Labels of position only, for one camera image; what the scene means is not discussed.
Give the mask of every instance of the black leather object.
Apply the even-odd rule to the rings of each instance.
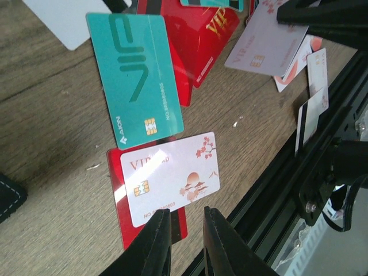
[[[25,189],[0,174],[0,223],[10,217],[26,199]]]

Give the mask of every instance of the red sun graphic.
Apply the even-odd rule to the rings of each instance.
[[[196,185],[200,181],[200,176],[195,172],[188,175],[186,182],[190,185]]]

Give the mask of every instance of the bolt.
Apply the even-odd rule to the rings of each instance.
[[[308,201],[305,205],[305,211],[307,213],[313,213],[316,210],[316,208],[317,208],[316,204],[314,204],[310,201]]]
[[[366,130],[366,124],[364,122],[355,122],[355,130],[357,131],[365,131]]]

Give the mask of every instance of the card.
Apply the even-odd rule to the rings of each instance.
[[[238,12],[244,9],[244,0],[180,0],[183,6],[229,7]]]
[[[150,147],[165,141],[151,142],[149,144],[141,145],[136,148],[131,148],[126,151],[120,149],[111,149],[108,153],[108,162],[110,168],[110,177],[112,182],[112,188],[115,198],[116,211],[119,220],[119,226],[121,231],[122,244],[124,249],[127,249],[133,242],[135,237],[143,229],[143,226],[134,227],[132,224],[132,218],[129,211],[128,199],[126,196],[124,176],[122,174],[120,156],[124,152],[138,150],[144,147]],[[188,235],[188,229],[186,224],[186,216],[184,207],[171,212],[171,242],[172,244],[186,238]]]
[[[67,49],[75,50],[90,38],[86,14],[121,12],[131,0],[23,0]]]
[[[291,65],[283,78],[274,76],[277,90],[282,92],[290,82],[304,69],[306,66],[306,59],[313,51],[320,49],[322,39],[320,37],[306,35],[298,52],[296,53]]]
[[[171,54],[177,53],[185,67],[178,66],[172,57],[175,77],[177,73],[186,72],[190,85],[196,88],[200,87],[239,24],[231,9],[186,7],[180,0],[139,0],[137,13],[161,14],[165,18],[172,42]],[[177,83],[181,99],[185,94],[181,93],[178,79]]]
[[[121,155],[133,225],[158,209],[171,211],[220,188],[213,132]]]
[[[89,13],[87,21],[118,148],[182,132],[163,17]]]
[[[213,8],[208,7],[203,15],[208,13],[210,16],[207,17],[206,23],[200,32],[195,70],[196,80],[194,81],[194,87],[196,88],[202,85],[239,24],[237,14],[231,9],[220,7],[214,13]]]
[[[287,0],[265,0],[254,11],[225,66],[271,76],[284,76],[308,26],[277,23],[277,9]]]
[[[321,89],[299,108],[295,155],[317,131],[323,95]]]
[[[329,105],[326,49],[323,48],[309,55],[306,60],[308,64],[309,95],[312,97],[320,90],[324,92],[319,109],[319,113],[322,114],[328,109]]]

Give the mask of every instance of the wood grain surface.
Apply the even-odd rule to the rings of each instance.
[[[123,250],[106,161],[116,144],[91,42],[66,50],[20,0],[0,0],[0,26],[0,171],[29,193],[0,225],[0,275],[97,275]],[[269,76],[224,67],[243,29],[182,108],[177,138],[215,132],[221,189],[186,207],[189,235],[173,245],[172,275],[202,248],[204,206],[230,214],[306,99],[305,70],[278,93]],[[324,46],[331,83],[355,50]]]

